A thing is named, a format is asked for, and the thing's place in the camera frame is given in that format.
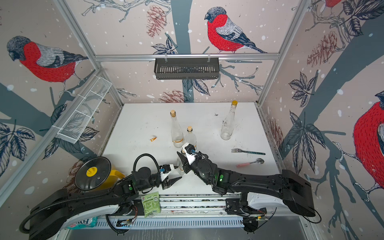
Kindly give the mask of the yellow cap glass bottle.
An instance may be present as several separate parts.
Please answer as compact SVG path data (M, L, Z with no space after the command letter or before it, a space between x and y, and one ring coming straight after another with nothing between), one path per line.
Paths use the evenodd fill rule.
M235 121L235 111L238 105L237 101L232 101L230 111L223 121L222 129L221 129L221 138L225 141L229 140L234 131L234 121Z

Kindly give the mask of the small corked labelled bottle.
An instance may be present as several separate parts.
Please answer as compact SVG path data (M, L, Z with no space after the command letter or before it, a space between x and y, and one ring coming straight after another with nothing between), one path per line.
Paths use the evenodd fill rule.
M177 171L182 176L182 175L186 174L185 171L184 171L184 165L183 165L183 161L182 161L182 159L184 157L186 157L186 154L185 154L183 149L181 149L179 152L177 152L177 154L178 154L178 157L177 157L177 166L178 166Z

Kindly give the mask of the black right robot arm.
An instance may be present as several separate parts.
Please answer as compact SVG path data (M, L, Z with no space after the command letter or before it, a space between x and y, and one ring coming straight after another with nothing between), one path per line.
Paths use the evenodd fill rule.
M185 173L193 173L219 195L227 193L255 193L276 197L290 211L303 217L315 217L311 184L290 170L275 175L246 175L219 168L208 156L191 151L178 152Z

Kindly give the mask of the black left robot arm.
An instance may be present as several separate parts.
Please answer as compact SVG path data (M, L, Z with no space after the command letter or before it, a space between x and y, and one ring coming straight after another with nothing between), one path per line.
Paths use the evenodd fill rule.
M139 193L149 193L153 188L166 190L181 177L171 179L170 173L177 169L174 165L159 165L150 154L142 154L139 158L149 157L156 166L152 173L148 167L137 169L138 159L134 161L133 171L128 176L118 177L110 187L101 189L107 178L98 177L103 174L102 163L107 167L112 164L105 157L97 157L86 162L77 172L75 181L81 181L80 193L69 193L60 189L31 209L30 214L21 222L19 230L27 234L30 240L47 240L61 229L82 219L100 215L124 215L137 207L133 201Z

